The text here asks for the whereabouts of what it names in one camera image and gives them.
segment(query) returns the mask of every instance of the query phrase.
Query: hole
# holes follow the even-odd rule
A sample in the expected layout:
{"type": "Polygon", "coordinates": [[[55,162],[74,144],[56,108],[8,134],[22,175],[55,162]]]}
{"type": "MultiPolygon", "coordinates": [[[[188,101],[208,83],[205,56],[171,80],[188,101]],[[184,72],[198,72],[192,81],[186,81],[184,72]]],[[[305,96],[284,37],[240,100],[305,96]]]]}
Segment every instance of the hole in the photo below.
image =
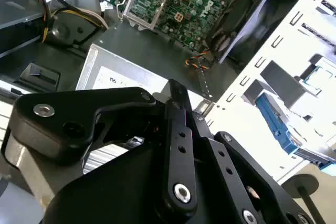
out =
{"type": "Polygon", "coordinates": [[[299,222],[295,219],[295,217],[292,214],[287,212],[286,216],[291,224],[299,224],[299,222]]]}
{"type": "Polygon", "coordinates": [[[179,147],[178,147],[178,150],[179,150],[180,152],[182,152],[182,153],[186,153],[186,150],[185,150],[185,148],[184,148],[183,146],[179,146],[179,147]]]}
{"type": "Polygon", "coordinates": [[[40,107],[38,110],[41,113],[48,113],[50,111],[48,107],[40,107]]]}
{"type": "Polygon", "coordinates": [[[229,173],[230,175],[233,174],[232,170],[230,168],[228,168],[228,167],[226,168],[226,172],[229,173]]]}
{"type": "Polygon", "coordinates": [[[77,32],[78,32],[79,34],[82,34],[82,33],[84,32],[84,30],[83,30],[83,28],[81,28],[81,27],[77,27],[77,32]]]}
{"type": "Polygon", "coordinates": [[[186,192],[186,190],[184,190],[183,188],[179,188],[178,190],[179,190],[178,192],[179,192],[183,197],[187,197],[187,192],[186,192]]]}
{"type": "Polygon", "coordinates": [[[85,134],[83,126],[78,123],[66,123],[63,125],[63,130],[71,138],[80,138],[85,134]]]}

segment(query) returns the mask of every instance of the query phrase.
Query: metal screw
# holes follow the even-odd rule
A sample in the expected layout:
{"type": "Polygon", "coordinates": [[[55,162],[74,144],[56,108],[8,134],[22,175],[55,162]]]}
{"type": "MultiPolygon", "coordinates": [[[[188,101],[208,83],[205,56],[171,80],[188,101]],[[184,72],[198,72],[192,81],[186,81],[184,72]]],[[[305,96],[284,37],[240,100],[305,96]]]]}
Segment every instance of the metal screw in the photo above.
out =
{"type": "Polygon", "coordinates": [[[305,218],[305,216],[303,216],[302,214],[298,214],[299,219],[301,220],[301,222],[303,224],[309,224],[308,220],[305,218]]]}
{"type": "Polygon", "coordinates": [[[243,217],[244,217],[244,220],[248,224],[257,224],[258,223],[256,217],[254,217],[254,215],[248,210],[243,211],[243,217]]]}
{"type": "Polygon", "coordinates": [[[43,118],[49,118],[55,114],[55,110],[49,104],[38,104],[33,108],[35,114],[43,118]]]}
{"type": "Polygon", "coordinates": [[[150,96],[149,96],[147,93],[142,92],[142,93],[141,93],[141,96],[142,96],[143,99],[145,99],[145,100],[147,100],[147,101],[150,101],[150,100],[151,100],[150,96]]]}
{"type": "Polygon", "coordinates": [[[202,117],[202,116],[200,116],[200,115],[196,115],[196,118],[199,120],[199,121],[203,121],[204,120],[204,118],[202,117]]]}
{"type": "Polygon", "coordinates": [[[224,138],[225,138],[225,140],[228,141],[228,142],[231,142],[231,141],[232,141],[232,139],[231,139],[231,137],[229,137],[229,135],[224,134],[224,138]]]}
{"type": "Polygon", "coordinates": [[[188,203],[191,199],[190,191],[182,184],[176,184],[174,186],[174,194],[175,197],[183,203],[188,203]]]}

